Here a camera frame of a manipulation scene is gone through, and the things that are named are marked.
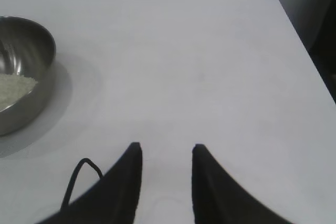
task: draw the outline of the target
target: black cable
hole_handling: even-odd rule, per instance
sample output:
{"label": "black cable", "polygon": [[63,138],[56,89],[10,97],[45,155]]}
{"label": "black cable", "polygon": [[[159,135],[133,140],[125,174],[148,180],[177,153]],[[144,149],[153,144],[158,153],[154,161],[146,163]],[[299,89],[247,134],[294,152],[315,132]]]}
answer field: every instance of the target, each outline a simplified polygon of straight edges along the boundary
{"label": "black cable", "polygon": [[63,202],[62,202],[62,205],[61,205],[61,211],[69,206],[70,197],[71,197],[71,194],[72,194],[72,190],[75,186],[76,178],[78,176],[78,173],[79,173],[80,169],[82,168],[83,164],[85,164],[85,163],[90,165],[98,173],[99,178],[103,177],[103,173],[101,172],[99,167],[97,165],[95,165],[94,162],[92,162],[90,159],[83,158],[81,161],[79,161],[76,168],[73,170],[74,172],[72,173],[72,176],[70,178],[68,188],[65,192]]}

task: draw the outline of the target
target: table surface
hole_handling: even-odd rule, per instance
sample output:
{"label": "table surface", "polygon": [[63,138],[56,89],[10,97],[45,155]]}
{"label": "table surface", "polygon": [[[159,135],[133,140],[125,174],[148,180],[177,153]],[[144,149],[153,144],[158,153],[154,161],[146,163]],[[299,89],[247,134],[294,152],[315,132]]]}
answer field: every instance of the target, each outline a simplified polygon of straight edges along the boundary
{"label": "table surface", "polygon": [[[0,223],[57,211],[83,157],[106,172],[144,152],[135,223],[194,223],[204,143],[253,196],[296,224],[336,223],[336,109],[278,0],[0,0],[53,34],[45,111],[0,141]],[[73,198],[95,181],[84,167]]]}

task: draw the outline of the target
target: bowl rim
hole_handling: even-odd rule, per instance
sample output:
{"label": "bowl rim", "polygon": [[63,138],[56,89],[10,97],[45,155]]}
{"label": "bowl rim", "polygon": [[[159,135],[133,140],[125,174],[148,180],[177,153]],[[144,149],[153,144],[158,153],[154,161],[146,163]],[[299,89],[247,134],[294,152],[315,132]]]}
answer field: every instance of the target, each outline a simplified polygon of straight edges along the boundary
{"label": "bowl rim", "polygon": [[[16,19],[16,20],[22,20],[22,21],[25,21],[25,22],[29,22],[29,23],[32,23],[33,25],[36,25],[38,26],[39,28],[43,29],[45,32],[47,32],[47,34],[49,35],[50,39],[51,39],[51,42],[53,44],[53,53],[52,53],[52,57],[51,57],[51,62],[50,64],[48,65],[47,69],[49,70],[52,65],[54,64],[54,61],[55,61],[55,57],[56,57],[56,43],[55,43],[55,39],[54,37],[52,36],[51,32],[46,28],[44,27],[43,25],[41,25],[40,23],[34,21],[34,20],[31,20],[31,19],[28,19],[28,18],[23,18],[23,17],[18,17],[18,16],[0,16],[0,22],[2,22],[2,20],[6,20],[6,19]],[[14,105],[20,103],[21,100],[25,99],[28,95],[30,95],[32,93],[32,91],[34,89],[36,89],[36,87],[39,85],[39,82],[37,82],[35,84],[35,86],[29,90],[25,95],[23,95],[21,98],[19,98],[18,100],[16,100],[14,103],[8,105],[7,107],[3,108],[2,110],[0,110],[0,114],[8,109],[10,109],[11,107],[13,107]]]}

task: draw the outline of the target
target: rice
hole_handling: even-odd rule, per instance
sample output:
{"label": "rice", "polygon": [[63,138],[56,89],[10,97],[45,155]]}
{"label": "rice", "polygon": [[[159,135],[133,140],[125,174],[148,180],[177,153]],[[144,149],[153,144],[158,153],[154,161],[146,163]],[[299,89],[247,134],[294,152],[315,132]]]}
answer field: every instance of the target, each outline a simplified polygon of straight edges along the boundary
{"label": "rice", "polygon": [[17,74],[0,74],[0,111],[27,94],[37,81]]}

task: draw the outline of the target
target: metal bowl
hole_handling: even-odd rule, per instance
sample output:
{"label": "metal bowl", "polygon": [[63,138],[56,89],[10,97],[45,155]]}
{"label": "metal bowl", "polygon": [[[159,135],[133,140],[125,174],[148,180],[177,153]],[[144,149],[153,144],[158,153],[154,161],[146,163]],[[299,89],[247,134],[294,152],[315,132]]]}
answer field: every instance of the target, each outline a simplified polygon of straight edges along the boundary
{"label": "metal bowl", "polygon": [[46,106],[54,87],[55,53],[53,37],[40,24],[0,17],[0,73],[37,81],[26,95],[0,111],[0,136],[23,127]]}

